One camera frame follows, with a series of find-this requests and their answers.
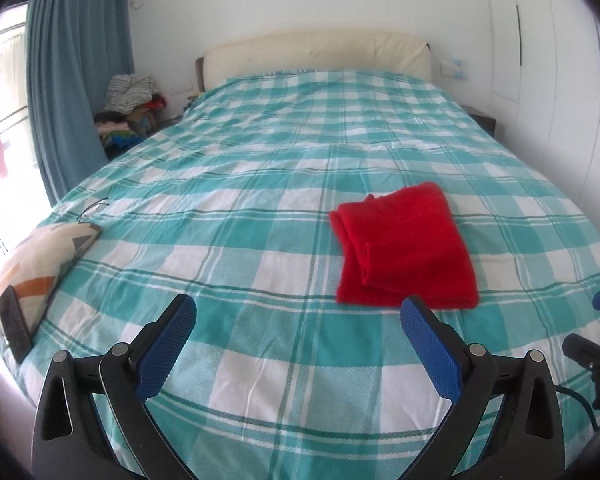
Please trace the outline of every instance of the nightstand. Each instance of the nightstand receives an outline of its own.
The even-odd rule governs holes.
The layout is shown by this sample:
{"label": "nightstand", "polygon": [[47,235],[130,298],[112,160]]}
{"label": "nightstand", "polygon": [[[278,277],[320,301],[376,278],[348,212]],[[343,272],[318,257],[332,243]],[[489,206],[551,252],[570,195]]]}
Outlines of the nightstand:
{"label": "nightstand", "polygon": [[478,123],[485,132],[487,132],[491,137],[495,138],[496,135],[496,119],[487,115],[480,110],[472,107],[472,106],[461,106],[462,110],[464,110],[469,117],[471,117],[475,122]]}

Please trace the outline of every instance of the screw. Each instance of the screw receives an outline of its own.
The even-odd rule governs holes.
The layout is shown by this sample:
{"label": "screw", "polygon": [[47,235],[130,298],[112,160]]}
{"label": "screw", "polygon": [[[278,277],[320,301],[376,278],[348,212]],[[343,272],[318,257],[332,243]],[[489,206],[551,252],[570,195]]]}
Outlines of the screw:
{"label": "screw", "polygon": [[117,355],[117,356],[126,354],[126,352],[128,350],[129,350],[129,345],[126,343],[116,343],[115,345],[113,345],[111,347],[111,353],[113,355]]}
{"label": "screw", "polygon": [[531,360],[535,361],[536,363],[541,363],[544,361],[544,354],[542,354],[542,352],[539,350],[532,350],[529,352],[529,357],[531,357]]}
{"label": "screw", "polygon": [[61,363],[62,361],[64,361],[66,359],[66,357],[69,355],[69,352],[67,352],[66,350],[58,350],[55,354],[54,354],[54,361],[56,363]]}
{"label": "screw", "polygon": [[487,353],[487,349],[481,344],[472,343],[471,345],[469,345],[469,352],[471,352],[471,354],[475,355],[476,357],[482,357]]}

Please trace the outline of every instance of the pile of clothes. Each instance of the pile of clothes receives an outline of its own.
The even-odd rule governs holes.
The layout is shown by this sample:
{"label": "pile of clothes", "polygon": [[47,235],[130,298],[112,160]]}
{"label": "pile of clothes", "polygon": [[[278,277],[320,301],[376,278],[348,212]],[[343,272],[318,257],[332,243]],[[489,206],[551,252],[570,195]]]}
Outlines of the pile of clothes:
{"label": "pile of clothes", "polygon": [[153,77],[140,74],[113,76],[107,88],[105,111],[93,117],[109,158],[151,135],[157,124],[155,114],[166,104]]}

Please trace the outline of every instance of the white wardrobe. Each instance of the white wardrobe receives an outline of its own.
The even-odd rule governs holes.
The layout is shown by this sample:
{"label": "white wardrobe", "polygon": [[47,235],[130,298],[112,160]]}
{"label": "white wardrobe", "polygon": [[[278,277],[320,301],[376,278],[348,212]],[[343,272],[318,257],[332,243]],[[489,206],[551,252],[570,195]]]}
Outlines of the white wardrobe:
{"label": "white wardrobe", "polygon": [[600,232],[600,25],[583,0],[490,0],[497,138]]}

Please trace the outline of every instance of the bed sheet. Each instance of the bed sheet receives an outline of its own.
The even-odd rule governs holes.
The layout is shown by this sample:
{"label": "bed sheet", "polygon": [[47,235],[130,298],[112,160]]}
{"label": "bed sheet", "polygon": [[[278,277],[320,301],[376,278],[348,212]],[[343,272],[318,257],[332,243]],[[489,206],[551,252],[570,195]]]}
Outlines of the bed sheet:
{"label": "bed sheet", "polygon": [[[395,479],[449,404],[397,310],[335,303],[343,256],[328,212],[424,181],[443,189],[480,289],[475,310],[438,317],[494,354],[540,349],[555,383],[592,399],[560,348],[571,332],[600,343],[592,224],[443,91],[389,73],[228,80],[84,181],[46,222],[108,198],[91,216],[102,236],[62,281],[23,364],[4,357],[36,401],[56,350],[131,341],[185,292],[198,322],[147,406],[199,478]],[[579,404],[559,400],[571,457],[590,429]]]}

